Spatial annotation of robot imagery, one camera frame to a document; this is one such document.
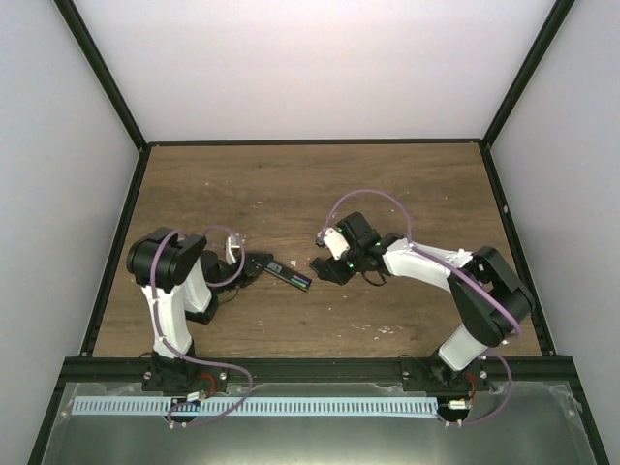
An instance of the red wire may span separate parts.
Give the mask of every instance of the red wire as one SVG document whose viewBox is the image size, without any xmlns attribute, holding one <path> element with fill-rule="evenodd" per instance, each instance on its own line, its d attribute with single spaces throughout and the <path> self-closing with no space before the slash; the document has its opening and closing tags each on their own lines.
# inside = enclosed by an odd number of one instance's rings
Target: red wire
<svg viewBox="0 0 620 465">
<path fill-rule="evenodd" d="M 198 375 L 199 380 L 209 380 L 211 382 L 211 389 L 209 390 L 209 397 L 213 397 L 215 395 L 215 389 L 217 388 L 217 383 L 215 382 L 215 378 L 213 378 L 208 373 L 200 373 Z"/>
<path fill-rule="evenodd" d="M 465 378 L 472 384 L 472 405 L 474 405 L 474 397 L 476 396 L 476 378 L 471 373 L 465 373 Z"/>
</svg>

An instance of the white cable tray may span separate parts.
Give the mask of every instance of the white cable tray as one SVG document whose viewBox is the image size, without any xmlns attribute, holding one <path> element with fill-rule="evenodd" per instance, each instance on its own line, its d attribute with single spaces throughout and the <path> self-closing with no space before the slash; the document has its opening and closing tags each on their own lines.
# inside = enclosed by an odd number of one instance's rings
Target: white cable tray
<svg viewBox="0 0 620 465">
<path fill-rule="evenodd" d="M 197 406 L 181 406 L 175 416 L 215 416 L 239 397 L 212 397 Z M 172 397 L 78 396 L 72 415 L 164 416 Z M 234 417 L 402 417 L 434 418 L 434 397 L 250 397 Z"/>
</svg>

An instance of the wooden surface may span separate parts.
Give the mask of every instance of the wooden surface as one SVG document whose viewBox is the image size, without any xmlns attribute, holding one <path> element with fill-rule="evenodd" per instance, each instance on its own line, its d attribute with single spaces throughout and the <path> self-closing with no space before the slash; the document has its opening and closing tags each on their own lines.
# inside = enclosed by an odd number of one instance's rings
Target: wooden surface
<svg viewBox="0 0 620 465">
<path fill-rule="evenodd" d="M 155 147 L 114 279 L 95 355 L 150 351 L 146 301 L 125 268 L 129 246 L 158 227 L 200 233 L 227 225 L 254 251 L 314 278 L 308 265 L 333 204 L 358 188 L 385 190 L 414 216 L 414 240 L 446 249 L 496 247 L 510 256 L 474 144 Z M 379 233 L 404 233 L 383 198 L 346 201 L 336 219 L 361 211 Z M 224 241 L 223 234 L 209 236 Z M 451 296 L 407 278 L 373 288 L 315 279 L 305 294 L 264 274 L 223 305 L 210 325 L 189 323 L 203 357 L 416 357 L 430 355 L 460 320 Z M 530 320 L 507 355 L 538 355 Z"/>
</svg>

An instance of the cable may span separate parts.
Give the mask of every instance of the cable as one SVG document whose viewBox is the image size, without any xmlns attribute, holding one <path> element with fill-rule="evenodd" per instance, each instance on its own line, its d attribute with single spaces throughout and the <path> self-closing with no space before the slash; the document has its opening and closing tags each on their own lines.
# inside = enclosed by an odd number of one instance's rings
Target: cable
<svg viewBox="0 0 620 465">
<path fill-rule="evenodd" d="M 497 417 L 498 415 L 500 415 L 502 413 L 502 411 L 506 408 L 506 406 L 508 405 L 509 401 L 511 400 L 512 397 L 512 391 L 514 389 L 514 382 L 512 380 L 512 371 L 510 366 L 508 365 L 508 362 L 506 361 L 505 358 L 503 358 L 502 356 L 497 356 L 495 354 L 492 355 L 492 357 L 496 357 L 498 360 L 500 360 L 500 362 L 502 363 L 502 365 L 504 365 L 504 368 L 506 369 L 506 376 L 508 377 L 508 387 L 506 390 L 506 396 L 504 397 L 504 400 L 502 400 L 502 403 L 500 404 L 500 406 L 495 409 L 493 412 L 491 412 L 488 415 L 485 415 L 482 418 L 477 418 L 477 419 L 473 419 L 471 421 L 463 421 L 462 423 L 459 423 L 459 427 L 462 426 L 475 426 L 477 424 L 481 424 L 485 421 L 488 421 L 490 419 L 494 419 L 495 417 Z M 445 419 L 442 418 L 441 415 L 437 414 L 437 419 L 439 421 L 441 421 L 442 423 L 445 423 L 446 426 L 449 426 L 450 423 L 449 421 L 446 421 Z"/>
<path fill-rule="evenodd" d="M 212 229 L 223 229 L 224 231 L 230 232 L 230 233 L 232 233 L 232 234 L 234 234 L 234 235 L 236 235 L 238 237 L 238 234 L 236 234 L 236 232 L 233 232 L 232 230 L 230 230 L 228 228 L 225 228 L 225 227 L 221 227 L 221 226 L 211 227 L 211 228 L 208 228 L 206 231 L 208 232 L 208 231 L 210 231 Z M 179 233 L 182 233 L 182 231 L 181 230 L 174 230 L 174 231 L 169 232 L 166 235 L 166 237 L 164 237 L 164 239 L 162 240 L 162 243 L 159 244 L 159 247 L 157 248 L 157 250 L 155 252 L 155 257 L 153 258 L 153 264 L 151 265 L 150 286 L 151 286 L 151 291 L 153 293 L 152 294 L 152 296 L 153 296 L 153 322 L 155 323 L 155 330 L 157 332 L 157 336 L 161 340 L 162 344 L 169 351 L 171 351 L 173 354 L 175 354 L 179 358 L 182 358 L 184 360 L 190 361 L 190 362 L 195 363 L 197 365 L 216 367 L 216 368 L 226 368 L 226 369 L 229 369 L 229 370 L 234 370 L 234 371 L 238 371 L 239 373 L 242 373 L 248 379 L 249 389 L 248 389 L 248 393 L 247 394 L 244 394 L 236 403 L 234 403 L 230 408 L 228 408 L 227 410 L 225 410 L 221 414 L 216 415 L 215 417 L 211 417 L 211 418 L 207 418 L 207 419 L 203 419 L 203 420 L 194 420 L 194 421 L 191 421 L 189 423 L 186 423 L 186 422 L 178 423 L 178 422 L 173 421 L 171 419 L 171 415 L 174 412 L 174 410 L 176 410 L 176 409 L 178 409 L 180 407 L 177 404 L 176 406 L 173 406 L 172 408 L 170 408 L 170 410 L 168 411 L 168 420 L 169 420 L 169 423 L 170 423 L 170 428 L 174 428 L 175 426 L 182 426 L 182 427 L 200 426 L 200 425 L 203 425 L 203 424 L 212 423 L 214 421 L 217 421 L 218 419 L 223 419 L 228 414 L 230 414 L 231 412 L 234 412 L 238 407 L 240 407 L 243 404 L 243 402 L 245 402 L 248 399 L 248 397 L 252 393 L 252 389 L 254 388 L 254 378 L 252 377 L 252 374 L 247 369 L 243 368 L 242 366 L 233 365 L 231 363 L 222 363 L 222 362 L 219 362 L 219 361 L 206 361 L 206 360 L 200 360 L 199 358 L 193 358 L 192 356 L 186 356 L 182 352 L 178 351 L 170 342 L 168 342 L 168 340 L 166 339 L 166 335 L 162 331 L 162 322 L 161 322 L 161 320 L 159 318 L 159 302 L 158 302 L 158 296 L 157 296 L 157 285 L 156 285 L 156 282 L 155 282 L 155 274 L 156 274 L 155 271 L 157 269 L 157 263 L 159 262 L 159 260 L 160 260 L 160 258 L 162 256 L 162 253 L 164 252 L 164 248 L 170 242 L 170 240 L 176 234 L 179 234 Z M 241 243 L 241 265 L 239 267 L 239 270 L 243 267 L 244 260 L 245 260 L 245 251 L 244 251 L 243 245 Z"/>
<path fill-rule="evenodd" d="M 361 272 L 361 277 L 363 278 L 364 281 L 366 281 L 369 285 L 374 286 L 376 288 L 381 288 L 385 283 L 386 283 L 386 277 L 381 273 L 381 271 L 377 271 L 377 274 L 379 274 L 379 277 L 381 278 L 381 283 L 375 283 L 374 281 L 369 280 L 366 277 L 366 272 L 362 271 Z"/>
<path fill-rule="evenodd" d="M 209 380 L 211 382 L 211 389 L 209 390 L 209 397 L 213 397 L 215 395 L 215 391 L 217 388 L 217 382 L 215 381 L 215 378 L 213 378 L 211 375 L 209 375 L 208 373 L 200 373 L 200 375 L 198 375 L 198 379 L 199 380 Z"/>
<path fill-rule="evenodd" d="M 225 279 L 224 281 L 221 281 L 219 283 L 206 282 L 206 285 L 211 288 L 222 288 L 234 281 L 241 274 L 241 271 L 243 271 L 243 266 L 245 265 L 245 247 L 243 246 L 243 239 L 241 238 L 241 236 L 226 226 L 209 226 L 206 230 L 204 230 L 204 235 L 206 235 L 209 231 L 213 230 L 224 231 L 230 235 L 236 235 L 236 237 L 239 239 L 239 249 L 241 249 L 241 261 L 239 263 L 239 268 L 229 279 Z"/>
<path fill-rule="evenodd" d="M 348 199 L 350 196 L 354 196 L 356 194 L 364 194 L 364 193 L 377 194 L 379 196 L 385 197 L 386 199 L 394 203 L 403 212 L 403 214 L 405 215 L 405 219 L 407 220 L 407 241 L 409 242 L 409 246 L 411 247 L 411 249 L 417 254 L 421 255 L 422 257 L 425 257 L 431 262 L 434 262 L 435 264 L 442 266 L 443 268 L 447 269 L 450 273 L 453 273 L 454 275 L 459 277 L 465 284 L 467 284 L 470 288 L 472 288 L 478 295 L 480 295 L 484 300 L 486 300 L 489 304 L 491 304 L 493 308 L 495 308 L 498 312 L 500 312 L 504 318 L 506 318 L 506 320 L 514 328 L 514 332 L 516 333 L 517 336 L 521 335 L 521 326 L 519 325 L 518 321 L 511 315 L 511 313 L 504 307 L 504 305 L 502 305 L 495 298 L 493 298 L 493 296 L 490 295 L 487 291 L 485 291 L 476 281 L 474 281 L 472 278 L 467 276 L 463 271 L 461 271 L 460 269 L 458 269 L 451 263 L 448 263 L 438 257 L 430 255 L 427 252 L 424 252 L 423 250 L 417 247 L 416 243 L 412 240 L 413 220 L 412 220 L 411 215 L 409 214 L 407 209 L 403 206 L 403 204 L 399 202 L 397 199 L 395 199 L 394 197 L 392 197 L 390 194 L 387 194 L 383 191 L 378 191 L 376 189 L 357 189 L 355 191 L 351 191 L 348 194 L 345 194 L 344 196 L 340 198 L 339 201 L 336 202 L 336 204 L 333 206 L 331 211 L 329 211 L 329 214 L 327 215 L 327 219 L 325 220 L 323 228 L 319 231 L 318 238 L 323 239 L 323 236 L 326 233 L 329 222 L 331 221 L 331 217 L 333 216 L 336 209 L 340 206 L 340 204 L 344 200 Z"/>
<path fill-rule="evenodd" d="M 234 290 L 234 295 L 232 297 L 228 298 L 227 300 L 224 300 L 223 302 L 218 302 L 218 305 L 224 305 L 225 303 L 232 302 L 234 298 L 238 296 L 238 294 L 239 294 L 239 288 L 236 288 Z"/>
<path fill-rule="evenodd" d="M 465 373 L 465 378 L 467 378 L 467 380 L 472 385 L 472 395 L 470 396 L 470 400 L 472 402 L 472 405 L 474 405 L 474 398 L 476 397 L 476 378 L 474 378 L 474 375 L 472 375 L 471 373 Z"/>
</svg>

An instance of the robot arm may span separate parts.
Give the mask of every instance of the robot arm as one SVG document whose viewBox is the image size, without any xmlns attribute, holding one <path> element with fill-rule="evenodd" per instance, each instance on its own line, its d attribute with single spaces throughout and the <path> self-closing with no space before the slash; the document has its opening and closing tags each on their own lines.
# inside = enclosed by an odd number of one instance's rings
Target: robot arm
<svg viewBox="0 0 620 465">
<path fill-rule="evenodd" d="M 155 251 L 170 231 L 160 228 L 137 241 L 129 251 L 127 268 L 135 276 L 148 302 L 155 332 L 153 352 L 174 359 L 177 356 L 157 337 L 153 317 L 155 301 L 150 283 Z M 217 297 L 204 281 L 200 257 L 205 246 L 204 236 L 192 234 L 182 240 L 176 236 L 164 248 L 155 270 L 162 333 L 173 347 L 186 355 L 192 355 L 194 350 L 186 319 L 208 323 L 218 306 Z"/>
<path fill-rule="evenodd" d="M 358 272 L 376 271 L 418 279 L 452 294 L 463 324 L 431 356 L 431 371 L 442 382 L 449 382 L 512 332 L 510 322 L 490 303 L 444 266 L 412 250 L 406 238 L 393 233 L 381 238 L 359 212 L 336 227 L 327 229 L 317 241 L 332 256 L 311 262 L 319 278 L 344 285 Z M 472 253 L 421 244 L 416 249 L 451 264 L 476 282 L 489 284 L 489 293 L 518 322 L 532 311 L 532 295 L 497 250 L 482 247 Z"/>
</svg>

